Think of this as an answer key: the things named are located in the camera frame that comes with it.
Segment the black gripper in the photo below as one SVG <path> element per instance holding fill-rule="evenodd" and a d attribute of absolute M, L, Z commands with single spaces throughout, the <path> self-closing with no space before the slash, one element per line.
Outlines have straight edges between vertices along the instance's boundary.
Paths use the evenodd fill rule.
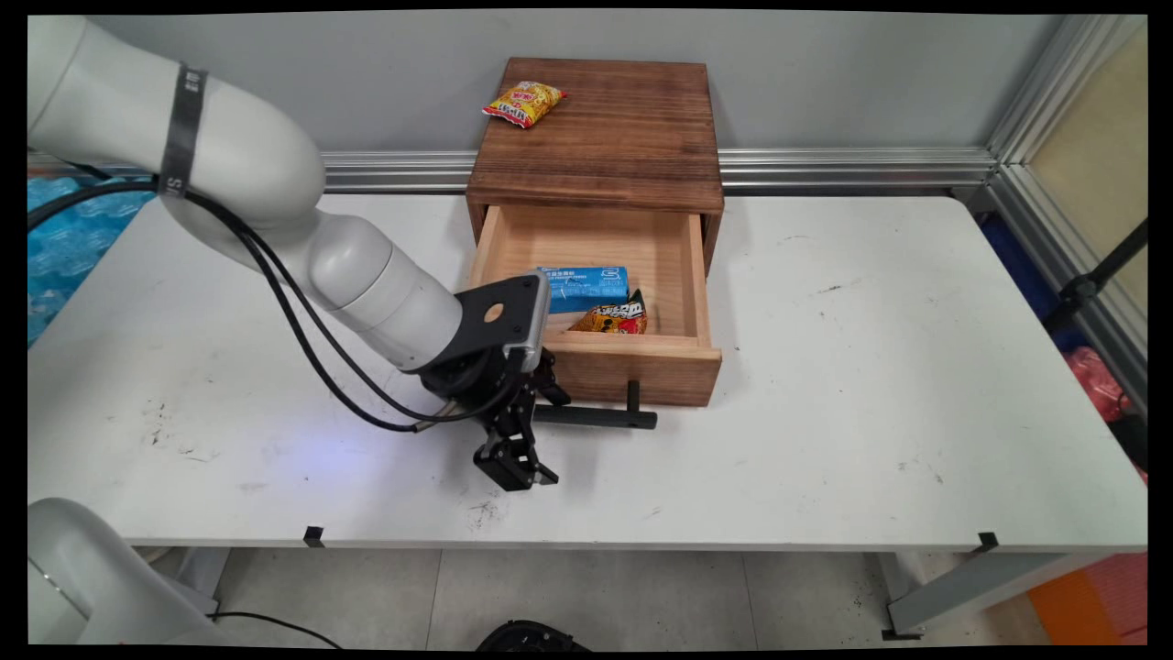
<path fill-rule="evenodd" d="M 560 481 L 536 451 L 533 413 L 536 393 L 561 408 L 572 399 L 554 375 L 554 355 L 541 354 L 531 372 L 518 372 L 510 356 L 487 349 L 434 365 L 418 373 L 423 388 L 447 404 L 440 419 L 486 419 L 486 442 L 473 455 L 473 464 L 502 491 L 528 491 Z"/>

